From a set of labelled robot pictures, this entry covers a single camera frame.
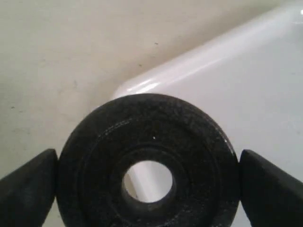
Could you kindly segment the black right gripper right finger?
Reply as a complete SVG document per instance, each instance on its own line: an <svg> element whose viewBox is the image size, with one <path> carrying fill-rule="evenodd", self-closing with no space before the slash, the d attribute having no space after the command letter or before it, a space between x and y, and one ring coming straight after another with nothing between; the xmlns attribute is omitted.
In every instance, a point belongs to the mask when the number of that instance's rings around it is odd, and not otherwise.
<svg viewBox="0 0 303 227"><path fill-rule="evenodd" d="M301 227L303 183L252 150L240 157L241 203L253 227Z"/></svg>

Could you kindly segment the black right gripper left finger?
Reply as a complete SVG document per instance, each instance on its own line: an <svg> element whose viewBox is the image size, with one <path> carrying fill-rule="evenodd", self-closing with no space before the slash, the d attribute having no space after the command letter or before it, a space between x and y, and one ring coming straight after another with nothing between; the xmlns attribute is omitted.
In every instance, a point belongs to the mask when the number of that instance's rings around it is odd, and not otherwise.
<svg viewBox="0 0 303 227"><path fill-rule="evenodd" d="M55 198L58 157L47 149L0 180L0 225L41 227Z"/></svg>

